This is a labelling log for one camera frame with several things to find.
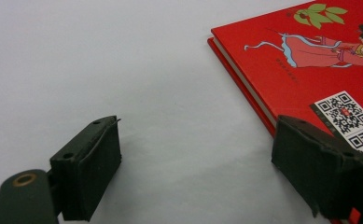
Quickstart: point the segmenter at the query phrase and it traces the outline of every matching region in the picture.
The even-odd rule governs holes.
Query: printed illustration
[[[320,29],[322,24],[326,22],[337,22],[344,24],[340,15],[346,13],[347,10],[341,7],[327,7],[325,4],[312,4],[306,9],[299,9],[294,14],[294,19],[305,25],[312,25]]]
[[[258,49],[269,45],[281,50],[292,67],[348,67],[363,65],[363,24],[359,25],[357,43],[343,43],[325,36],[308,38],[302,35],[279,34],[281,47],[262,41],[256,46],[245,45],[244,50]]]

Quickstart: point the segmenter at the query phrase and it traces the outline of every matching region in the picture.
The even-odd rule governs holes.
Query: red object
[[[318,29],[311,20],[316,17],[314,14],[300,17],[310,25],[294,18],[294,12],[313,4],[325,4],[322,16],[330,14],[333,8],[347,10],[335,13],[344,24],[321,22]],[[307,120],[331,133],[310,105],[347,91],[363,107],[363,55],[356,55],[361,44],[360,24],[363,24],[363,0],[315,1],[214,28],[214,37],[208,43],[271,135],[275,133],[279,115]],[[334,46],[338,41],[341,44],[323,53],[322,49],[302,45],[291,35],[302,36],[312,45]],[[286,51],[291,51],[291,58],[295,57],[291,60],[294,64]],[[341,108],[341,113],[351,116],[347,108]],[[354,209],[349,222],[357,224],[359,216]]]

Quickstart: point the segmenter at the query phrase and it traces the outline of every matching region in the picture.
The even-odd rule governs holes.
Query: white table
[[[0,1],[0,185],[118,115],[123,163],[91,223],[328,223],[206,43],[302,2]]]

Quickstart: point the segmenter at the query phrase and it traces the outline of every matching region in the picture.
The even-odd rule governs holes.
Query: illustrated girl
[[[324,36],[316,39],[301,35],[282,36],[281,48],[269,42],[261,42],[251,47],[244,46],[245,50],[259,48],[262,45],[270,45],[281,50],[292,67],[348,67],[352,64],[363,65],[363,24],[359,25],[360,43],[343,43]]]

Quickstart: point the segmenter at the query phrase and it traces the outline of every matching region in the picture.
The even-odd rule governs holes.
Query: red book
[[[288,115],[363,153],[363,0],[314,1],[212,33],[208,43],[272,135]]]

